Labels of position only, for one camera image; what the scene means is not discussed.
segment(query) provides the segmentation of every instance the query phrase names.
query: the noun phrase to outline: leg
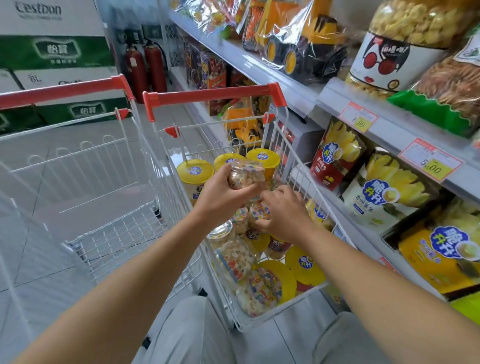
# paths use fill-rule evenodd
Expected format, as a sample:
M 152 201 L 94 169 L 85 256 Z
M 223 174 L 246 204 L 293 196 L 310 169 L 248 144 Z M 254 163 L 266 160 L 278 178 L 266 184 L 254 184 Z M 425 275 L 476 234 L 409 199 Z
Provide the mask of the leg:
M 340 313 L 318 339 L 313 364 L 389 364 L 358 318 Z
M 227 331 L 206 297 L 180 301 L 144 357 L 144 364 L 235 364 Z

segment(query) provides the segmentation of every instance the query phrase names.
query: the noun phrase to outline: yellow toy excavator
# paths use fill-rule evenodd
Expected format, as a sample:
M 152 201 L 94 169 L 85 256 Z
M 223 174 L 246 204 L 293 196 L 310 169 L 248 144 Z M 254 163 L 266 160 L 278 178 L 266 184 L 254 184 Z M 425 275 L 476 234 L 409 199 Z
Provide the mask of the yellow toy excavator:
M 336 19 L 328 16 L 331 3 L 267 0 L 255 34 L 263 58 L 304 83 L 336 76 L 347 50 Z

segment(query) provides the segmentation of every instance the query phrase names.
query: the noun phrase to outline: red fire extinguisher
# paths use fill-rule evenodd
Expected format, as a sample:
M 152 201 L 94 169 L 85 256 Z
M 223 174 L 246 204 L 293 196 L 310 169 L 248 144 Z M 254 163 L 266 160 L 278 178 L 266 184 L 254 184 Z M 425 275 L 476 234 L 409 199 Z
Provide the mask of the red fire extinguisher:
M 144 97 L 142 93 L 144 91 L 149 91 L 144 58 L 134 45 L 128 45 L 127 51 L 125 52 L 125 60 L 130 73 L 133 94 L 135 95 L 137 102 L 143 104 Z
M 167 92 L 167 82 L 165 80 L 165 72 L 163 70 L 163 58 L 167 64 L 167 58 L 163 49 L 157 44 L 147 39 L 145 44 L 145 59 L 150 69 L 150 79 L 154 92 Z

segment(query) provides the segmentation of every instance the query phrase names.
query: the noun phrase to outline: yellow wheel hub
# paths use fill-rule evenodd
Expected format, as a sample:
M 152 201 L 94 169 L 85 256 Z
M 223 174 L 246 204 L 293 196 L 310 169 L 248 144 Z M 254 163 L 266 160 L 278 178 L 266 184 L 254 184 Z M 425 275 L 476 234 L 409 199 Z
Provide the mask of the yellow wheel hub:
M 269 43 L 267 48 L 267 58 L 270 62 L 273 62 L 273 60 L 275 59 L 275 52 L 275 43 Z
M 294 51 L 290 51 L 287 53 L 285 57 L 285 72 L 291 74 L 295 69 L 295 65 L 297 64 L 297 56 Z

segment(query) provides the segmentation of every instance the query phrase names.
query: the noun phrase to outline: red handle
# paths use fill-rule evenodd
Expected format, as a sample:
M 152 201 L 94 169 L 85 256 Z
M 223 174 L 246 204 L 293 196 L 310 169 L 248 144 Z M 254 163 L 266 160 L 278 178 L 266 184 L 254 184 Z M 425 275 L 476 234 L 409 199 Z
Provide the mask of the red handle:
M 261 86 L 240 86 L 227 88 L 213 88 L 210 90 L 166 92 L 159 94 L 157 92 L 144 91 L 144 103 L 147 109 L 147 116 L 150 122 L 155 121 L 153 108 L 162 105 L 181 104 L 186 102 L 199 102 L 211 100 L 223 100 L 225 98 L 241 98 L 246 96 L 271 95 L 275 106 L 287 106 L 287 102 L 282 93 L 280 85 L 275 82 Z
M 77 82 L 68 85 L 50 86 L 1 94 L 0 110 L 108 90 L 123 90 L 128 100 L 135 100 L 125 76 L 119 74 L 118 76 L 112 76 L 101 80 Z

